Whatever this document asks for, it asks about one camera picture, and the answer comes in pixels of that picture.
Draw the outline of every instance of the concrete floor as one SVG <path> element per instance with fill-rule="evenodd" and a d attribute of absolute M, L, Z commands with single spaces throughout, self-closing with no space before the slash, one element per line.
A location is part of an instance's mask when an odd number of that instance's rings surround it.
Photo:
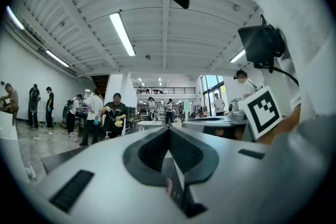
<path fill-rule="evenodd" d="M 68 137 L 68 132 L 61 128 L 55 128 L 52 135 L 48 134 L 44 124 L 38 131 L 29 129 L 26 122 L 17 121 L 19 132 L 18 143 L 25 166 L 31 165 L 36 173 L 35 183 L 46 176 L 41 158 L 74 150 L 80 147 L 78 142 L 73 142 Z"/>

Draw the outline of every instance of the ceiling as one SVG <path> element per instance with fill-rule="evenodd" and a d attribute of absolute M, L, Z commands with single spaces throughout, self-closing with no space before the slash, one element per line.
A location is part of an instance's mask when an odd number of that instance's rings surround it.
<path fill-rule="evenodd" d="M 12 9 L 79 77 L 128 71 L 135 78 L 231 75 L 247 64 L 246 57 L 229 62 L 243 48 L 237 30 L 260 22 L 252 0 L 191 0 L 187 10 L 172 0 L 13 0 Z M 135 57 L 128 56 L 109 18 L 119 10 Z"/>

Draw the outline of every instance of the black vent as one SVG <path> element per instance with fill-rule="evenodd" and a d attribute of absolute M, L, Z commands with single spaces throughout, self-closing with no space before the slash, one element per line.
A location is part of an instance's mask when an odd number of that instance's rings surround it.
<path fill-rule="evenodd" d="M 80 170 L 65 186 L 55 194 L 50 202 L 60 210 L 68 213 L 76 200 L 89 184 L 93 177 L 93 173 Z"/>

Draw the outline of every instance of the man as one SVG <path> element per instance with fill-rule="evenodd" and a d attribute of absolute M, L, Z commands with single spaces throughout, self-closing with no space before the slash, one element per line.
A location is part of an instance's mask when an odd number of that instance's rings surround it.
<path fill-rule="evenodd" d="M 238 70 L 236 73 L 238 84 L 242 84 L 243 96 L 242 100 L 248 98 L 257 91 L 257 87 L 247 78 L 247 73 L 243 70 Z"/>
<path fill-rule="evenodd" d="M 84 104 L 86 104 L 89 108 L 89 113 L 86 119 L 82 143 L 79 144 L 80 146 L 88 145 L 89 132 L 91 128 L 93 133 L 92 145 L 98 142 L 99 112 L 103 108 L 103 101 L 100 99 L 99 95 L 100 90 L 96 88 L 94 90 L 94 94 L 87 97 L 84 101 Z"/>
<path fill-rule="evenodd" d="M 173 123 L 173 104 L 172 104 L 173 100 L 169 99 L 169 101 L 166 103 L 165 108 L 166 108 L 166 124 L 167 126 L 169 126 L 169 120 L 170 120 L 170 124 Z"/>
<path fill-rule="evenodd" d="M 32 113 L 30 111 L 30 102 L 37 102 L 40 98 L 40 91 L 37 88 L 37 85 L 34 84 L 34 86 L 30 89 L 29 91 L 29 104 L 28 104 L 28 123 L 29 123 L 29 127 L 32 128 L 33 127 L 33 116 Z M 35 129 L 38 130 L 38 122 L 37 122 L 37 110 L 36 112 L 34 112 L 34 125 L 35 125 Z"/>
<path fill-rule="evenodd" d="M 222 98 L 219 98 L 218 93 L 215 93 L 214 106 L 215 106 L 216 116 L 224 116 L 225 103 Z"/>
<path fill-rule="evenodd" d="M 51 87 L 47 87 L 47 93 L 49 93 L 49 99 L 47 101 L 46 106 L 46 121 L 47 121 L 47 127 L 49 130 L 54 129 L 54 124 L 52 123 L 53 118 L 51 117 L 52 110 L 54 109 L 54 93 L 51 89 Z"/>
<path fill-rule="evenodd" d="M 297 77 L 301 84 L 311 80 L 311 73 L 307 73 L 307 69 L 313 70 L 314 67 L 318 67 L 317 62 L 327 67 L 328 61 L 325 60 L 323 63 L 321 59 L 330 59 L 332 56 L 331 54 L 324 56 L 322 53 L 332 46 L 335 38 L 332 35 L 334 18 L 324 0 L 254 1 L 261 7 L 267 21 L 275 28 L 279 28 L 286 38 L 285 53 L 281 58 L 278 58 L 282 70 Z M 323 18 L 323 22 L 311 19 L 316 16 Z M 318 74 L 316 72 L 313 75 L 315 79 L 318 79 Z M 317 98 L 314 98 L 315 88 L 314 92 L 309 87 L 299 89 L 287 76 L 285 76 L 285 80 L 291 98 L 292 113 L 272 130 L 272 135 L 264 135 L 261 138 L 267 144 L 271 143 L 275 135 L 291 131 L 299 123 L 299 120 L 312 118 L 315 115 L 315 109 L 320 112 L 335 111 L 332 102 L 323 103 L 323 106 Z M 335 92 L 326 92 L 322 86 L 318 87 L 321 92 L 325 92 L 330 99 L 334 100 Z"/>
<path fill-rule="evenodd" d="M 82 95 L 78 94 L 75 98 L 72 100 L 72 107 L 68 112 L 67 115 L 67 129 L 68 129 L 68 136 L 71 137 L 70 133 L 74 131 L 75 126 L 75 118 L 76 118 L 76 112 L 81 112 L 82 109 L 79 106 L 79 101 L 82 100 Z"/>
<path fill-rule="evenodd" d="M 0 97 L 0 101 L 10 99 L 9 104 L 5 105 L 4 111 L 14 114 L 19 109 L 19 98 L 17 91 L 9 83 L 5 85 L 5 90 L 8 95 Z"/>
<path fill-rule="evenodd" d="M 148 106 L 149 113 L 151 114 L 150 121 L 154 121 L 155 120 L 155 100 L 154 98 L 149 97 L 148 101 L 149 101 L 149 106 Z"/>
<path fill-rule="evenodd" d="M 113 102 L 108 102 L 99 112 L 99 116 L 106 114 L 103 131 L 108 133 L 110 138 L 121 135 L 123 130 L 124 119 L 127 118 L 127 108 L 121 103 L 121 94 L 115 93 Z"/>

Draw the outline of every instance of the ceiling light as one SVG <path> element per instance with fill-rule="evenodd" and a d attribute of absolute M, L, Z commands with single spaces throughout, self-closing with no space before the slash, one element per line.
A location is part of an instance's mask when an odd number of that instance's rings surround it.
<path fill-rule="evenodd" d="M 119 38 L 124 45 L 127 53 L 129 56 L 135 56 L 135 50 L 131 44 L 130 37 L 128 36 L 124 23 L 122 22 L 120 13 L 113 13 L 110 15 L 110 19 L 115 27 L 115 30 L 117 31 Z"/>
<path fill-rule="evenodd" d="M 63 62 L 61 59 L 59 59 L 56 55 L 54 55 L 50 50 L 46 51 L 47 54 L 49 54 L 51 57 L 53 57 L 56 61 L 64 65 L 65 67 L 69 67 L 65 62 Z"/>
<path fill-rule="evenodd" d="M 231 63 L 237 61 L 241 56 L 245 54 L 245 50 L 242 50 L 238 55 L 236 55 L 232 60 L 230 60 Z"/>
<path fill-rule="evenodd" d="M 9 6 L 7 6 L 7 12 L 10 15 L 10 17 L 12 18 L 13 22 L 17 25 L 18 28 L 20 28 L 21 30 L 25 29 L 25 27 L 23 26 L 23 24 L 15 16 L 15 14 L 12 12 L 12 10 L 11 10 L 11 8 Z"/>

